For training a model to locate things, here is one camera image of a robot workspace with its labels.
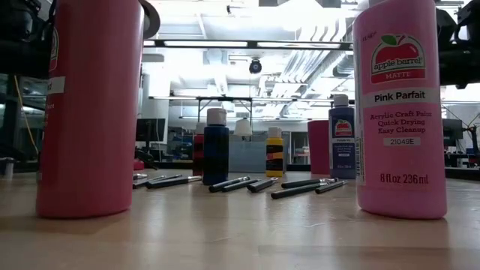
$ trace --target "yellow paint bottle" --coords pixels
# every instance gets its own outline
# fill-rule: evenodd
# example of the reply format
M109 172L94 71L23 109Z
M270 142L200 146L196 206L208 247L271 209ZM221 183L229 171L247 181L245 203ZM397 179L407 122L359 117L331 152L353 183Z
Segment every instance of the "yellow paint bottle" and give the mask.
M284 140L279 127L268 128L266 175L282 177L284 175Z

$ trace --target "security camera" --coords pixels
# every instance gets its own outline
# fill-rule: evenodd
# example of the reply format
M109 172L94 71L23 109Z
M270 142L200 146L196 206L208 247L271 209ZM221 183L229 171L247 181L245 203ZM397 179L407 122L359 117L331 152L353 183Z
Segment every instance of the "security camera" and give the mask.
M259 59L253 59L248 68L251 74L259 74L262 72L262 64L260 64Z

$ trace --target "table surface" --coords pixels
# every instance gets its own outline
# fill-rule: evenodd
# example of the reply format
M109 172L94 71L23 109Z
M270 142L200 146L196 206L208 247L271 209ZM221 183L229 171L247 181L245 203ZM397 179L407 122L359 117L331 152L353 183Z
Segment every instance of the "table surface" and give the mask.
M47 220L35 217L35 175L0 179L0 269L480 269L477 182L448 180L448 214L435 221L361 211L353 182L270 199L278 189L139 189L121 214Z

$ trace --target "dark blue paint bottle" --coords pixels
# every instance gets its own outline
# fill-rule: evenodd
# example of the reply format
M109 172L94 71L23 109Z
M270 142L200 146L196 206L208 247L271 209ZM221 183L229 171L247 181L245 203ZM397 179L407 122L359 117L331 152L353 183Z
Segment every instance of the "dark blue paint bottle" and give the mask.
M220 108L207 110L207 127L203 143L203 184L215 185L228 179L228 148L230 131L227 111Z
M348 96L334 96L334 108L328 112L330 122L330 176L354 179L355 167L355 110L348 107Z

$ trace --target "pink paint bottle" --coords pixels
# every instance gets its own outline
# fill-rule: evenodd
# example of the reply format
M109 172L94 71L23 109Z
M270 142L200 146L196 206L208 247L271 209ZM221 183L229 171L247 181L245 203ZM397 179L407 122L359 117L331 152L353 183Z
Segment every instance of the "pink paint bottle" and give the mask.
M353 25L358 204L396 218L446 213L434 0L385 0Z

